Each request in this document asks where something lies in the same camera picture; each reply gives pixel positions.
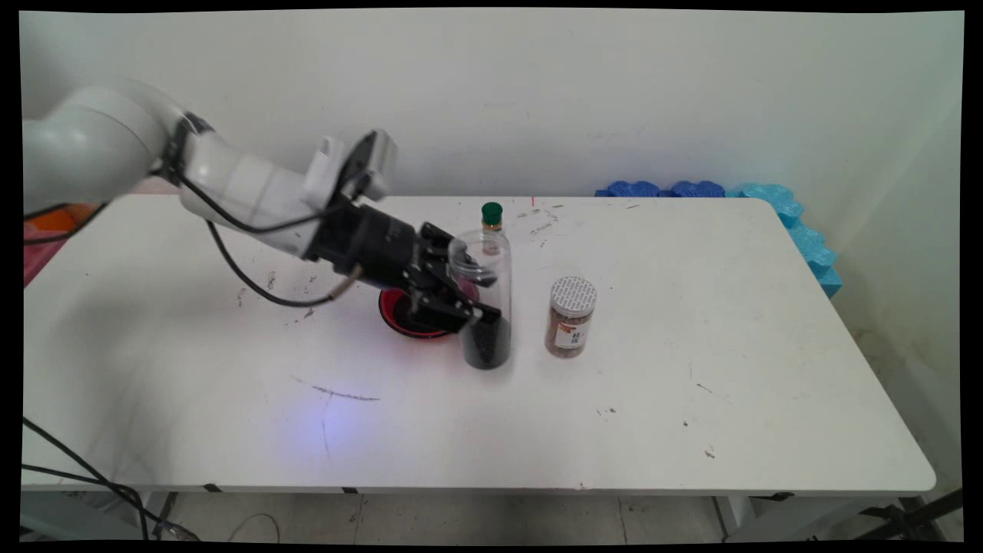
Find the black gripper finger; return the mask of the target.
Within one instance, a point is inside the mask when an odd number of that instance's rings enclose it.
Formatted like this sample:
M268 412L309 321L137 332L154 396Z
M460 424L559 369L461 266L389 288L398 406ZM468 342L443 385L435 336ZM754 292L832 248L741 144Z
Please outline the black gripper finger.
M424 288L407 280L405 329L410 335L449 335L478 323L495 325L501 319L501 308L482 302L480 292L496 283L498 279L463 279L438 281L433 288Z
M467 246L452 252L454 237L431 223L420 227L420 238L425 244L425 258L445 263L451 274L463 277L475 286L487 288L496 284L496 272L483 267L467 253Z

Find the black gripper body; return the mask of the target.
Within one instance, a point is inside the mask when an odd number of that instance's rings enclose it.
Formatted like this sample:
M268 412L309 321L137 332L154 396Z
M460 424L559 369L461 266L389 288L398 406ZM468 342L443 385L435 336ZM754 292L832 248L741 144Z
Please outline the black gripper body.
M338 197L327 204L304 260L330 263L335 273L344 276L360 269L357 279L381 290L429 292L432 276L425 271L422 256L431 239L429 223L415 228L368 204Z

